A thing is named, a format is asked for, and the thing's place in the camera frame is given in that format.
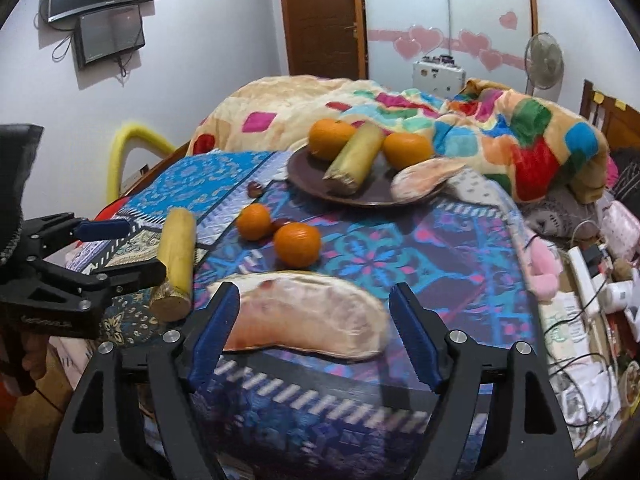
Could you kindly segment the person's left hand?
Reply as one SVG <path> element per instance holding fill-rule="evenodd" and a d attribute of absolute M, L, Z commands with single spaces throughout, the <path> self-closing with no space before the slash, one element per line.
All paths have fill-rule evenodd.
<path fill-rule="evenodd" d="M 29 374 L 34 382 L 43 378 L 47 373 L 47 353 L 49 337 L 43 334 L 21 333 L 21 343 L 24 350 L 22 359 L 23 370 Z M 21 396 L 21 389 L 16 379 L 2 374 L 6 391 L 11 396 Z"/>

